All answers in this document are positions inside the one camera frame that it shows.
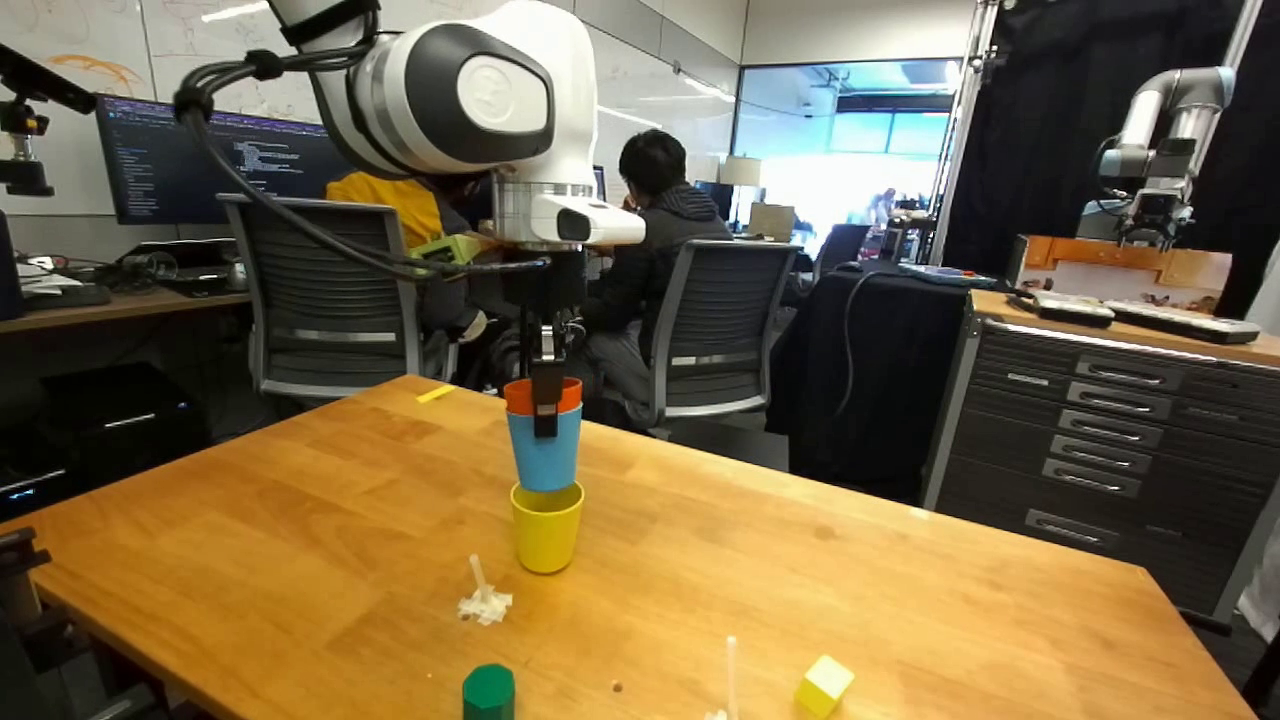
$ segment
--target stacked cups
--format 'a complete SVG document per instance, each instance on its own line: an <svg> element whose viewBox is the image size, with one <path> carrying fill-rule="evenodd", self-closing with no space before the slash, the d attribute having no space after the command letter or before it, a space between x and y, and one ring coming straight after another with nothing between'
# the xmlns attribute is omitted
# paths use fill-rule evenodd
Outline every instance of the stacked cups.
<svg viewBox="0 0 1280 720"><path fill-rule="evenodd" d="M582 519L582 486L577 475L577 441L582 430L582 382L566 379L557 407L559 432L553 438L534 434L531 380L503 389L507 429L516 451L520 482L511 488L516 520L516 555L531 573L552 574L568 566Z"/></svg>

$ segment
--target yellow sticky note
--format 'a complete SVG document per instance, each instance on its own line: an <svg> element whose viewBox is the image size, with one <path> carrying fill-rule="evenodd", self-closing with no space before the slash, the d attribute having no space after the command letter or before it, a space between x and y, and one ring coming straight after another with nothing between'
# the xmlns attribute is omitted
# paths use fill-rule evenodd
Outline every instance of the yellow sticky note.
<svg viewBox="0 0 1280 720"><path fill-rule="evenodd" d="M836 711L840 698L852 683L854 674L847 667L823 655L804 674L800 689L796 691L796 702L819 720L824 720Z"/></svg>
<svg viewBox="0 0 1280 720"><path fill-rule="evenodd" d="M439 400L439 398L444 397L445 395L449 395L451 392L453 392L456 389L458 389L457 386L438 387L438 388L433 389L431 392L429 392L426 395L417 396L417 401L420 404L422 404L422 405L426 405L428 402L430 402L433 400Z"/></svg>

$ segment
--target person in black hoodie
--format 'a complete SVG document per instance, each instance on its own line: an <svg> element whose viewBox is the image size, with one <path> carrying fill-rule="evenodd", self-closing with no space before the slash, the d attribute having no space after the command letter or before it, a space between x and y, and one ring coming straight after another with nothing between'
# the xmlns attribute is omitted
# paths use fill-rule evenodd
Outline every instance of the person in black hoodie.
<svg viewBox="0 0 1280 720"><path fill-rule="evenodd" d="M613 268L582 305L588 337L570 374L598 396L600 375L634 404L650 402L653 331L676 268L680 246L690 240L731 240L716 202L685 179L685 147L652 129L627 141L618 173L628 201L644 218L644 242L620 246Z"/></svg>

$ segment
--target orange cup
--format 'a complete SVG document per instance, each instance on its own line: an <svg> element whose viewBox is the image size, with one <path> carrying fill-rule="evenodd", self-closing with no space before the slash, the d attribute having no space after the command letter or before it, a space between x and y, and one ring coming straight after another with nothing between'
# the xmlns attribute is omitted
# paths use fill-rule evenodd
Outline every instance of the orange cup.
<svg viewBox="0 0 1280 720"><path fill-rule="evenodd" d="M534 380L524 379L507 383L507 387L502 388L502 396L507 398L507 413L532 416ZM556 413L559 415L572 413L580 405L582 405L582 380L564 378L564 389L561 392L561 404L556 407Z"/></svg>

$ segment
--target glass wall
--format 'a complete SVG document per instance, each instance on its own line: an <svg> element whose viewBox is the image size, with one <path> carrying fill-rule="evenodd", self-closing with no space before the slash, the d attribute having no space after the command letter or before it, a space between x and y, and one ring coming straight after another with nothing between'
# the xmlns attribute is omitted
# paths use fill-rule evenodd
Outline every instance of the glass wall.
<svg viewBox="0 0 1280 720"><path fill-rule="evenodd" d="M817 256L832 225L882 223L890 188L895 200L928 204L959 69L955 60L745 68L733 154L764 161L767 201L795 206L797 237Z"/></svg>

